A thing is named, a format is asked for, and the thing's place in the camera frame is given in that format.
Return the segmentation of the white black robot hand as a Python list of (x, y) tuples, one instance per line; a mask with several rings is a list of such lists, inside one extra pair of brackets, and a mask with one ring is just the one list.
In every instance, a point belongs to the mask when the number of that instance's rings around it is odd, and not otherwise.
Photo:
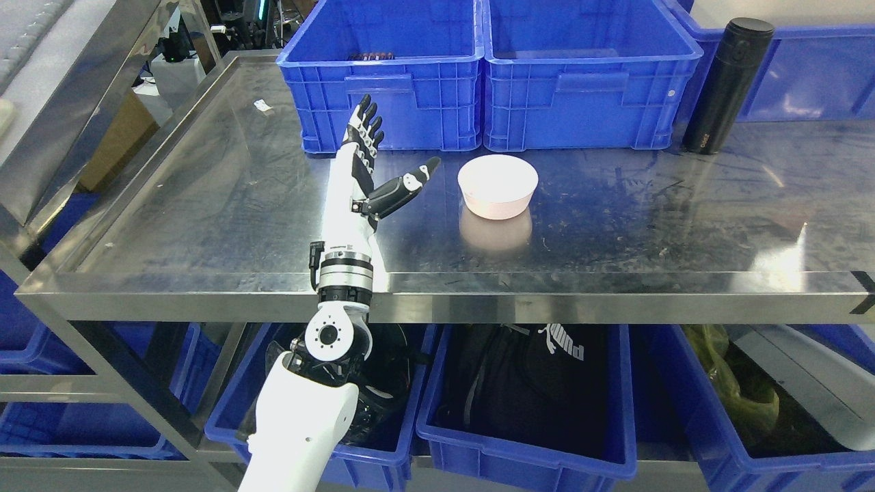
[(371, 94), (365, 94), (331, 162), (320, 236), (326, 254), (372, 258), (379, 222), (415, 199), (440, 168), (441, 159), (435, 156), (376, 186), (376, 160), (385, 137), (377, 112)]

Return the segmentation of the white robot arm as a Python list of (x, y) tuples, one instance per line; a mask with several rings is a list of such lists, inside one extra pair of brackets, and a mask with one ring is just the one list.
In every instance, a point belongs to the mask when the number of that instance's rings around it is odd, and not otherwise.
[(318, 488), (353, 421), (359, 389), (352, 374), (374, 343), (368, 328), (371, 256), (366, 240), (325, 244), (317, 312), (303, 336), (276, 358), (256, 400), (241, 491)]

